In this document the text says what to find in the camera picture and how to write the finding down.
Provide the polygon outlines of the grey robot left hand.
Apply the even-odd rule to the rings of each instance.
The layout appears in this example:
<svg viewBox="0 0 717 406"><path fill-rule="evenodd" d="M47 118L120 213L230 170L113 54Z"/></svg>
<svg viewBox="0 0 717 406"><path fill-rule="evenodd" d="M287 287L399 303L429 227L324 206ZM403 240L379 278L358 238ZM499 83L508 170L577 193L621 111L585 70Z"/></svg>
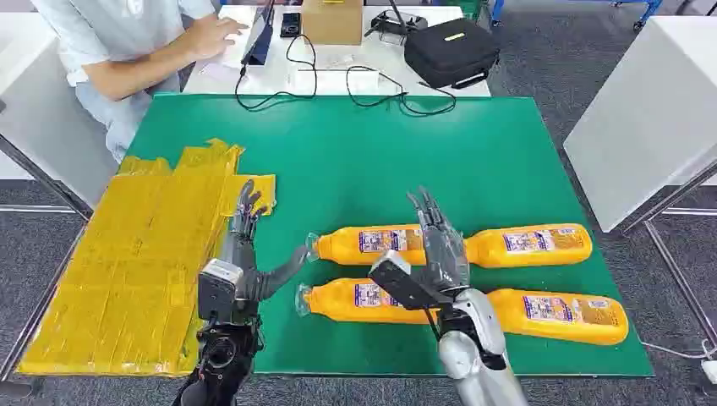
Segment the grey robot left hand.
<svg viewBox="0 0 717 406"><path fill-rule="evenodd" d="M232 263L242 270L235 293L235 308L248 310L273 296L302 268L309 255L309 248L299 245L283 265L270 272L262 272L256 265L255 231L257 223L267 211L266 206L255 209L261 197L255 191L255 182L249 179L242 186L233 225L230 233L233 237Z"/></svg>

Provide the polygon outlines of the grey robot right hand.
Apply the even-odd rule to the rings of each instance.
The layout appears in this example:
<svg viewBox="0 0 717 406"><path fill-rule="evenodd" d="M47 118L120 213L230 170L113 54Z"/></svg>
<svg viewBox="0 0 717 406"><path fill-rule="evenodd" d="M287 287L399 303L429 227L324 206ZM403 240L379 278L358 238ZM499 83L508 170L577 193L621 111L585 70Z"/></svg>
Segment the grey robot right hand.
<svg viewBox="0 0 717 406"><path fill-rule="evenodd" d="M419 186L419 196L407 192L407 197L419 221L426 262L418 281L438 292L468 287L470 265L463 236L423 185Z"/></svg>

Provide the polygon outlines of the person's right hand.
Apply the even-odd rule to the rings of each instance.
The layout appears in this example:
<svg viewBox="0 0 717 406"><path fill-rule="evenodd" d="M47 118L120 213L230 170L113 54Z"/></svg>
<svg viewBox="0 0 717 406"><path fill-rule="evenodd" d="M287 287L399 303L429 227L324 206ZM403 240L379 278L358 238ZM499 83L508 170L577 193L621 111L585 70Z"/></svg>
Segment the person's right hand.
<svg viewBox="0 0 717 406"><path fill-rule="evenodd" d="M230 17L210 14L196 19L183 33L182 43L191 62L213 58L234 44L230 36L240 36L249 27Z"/></svg>

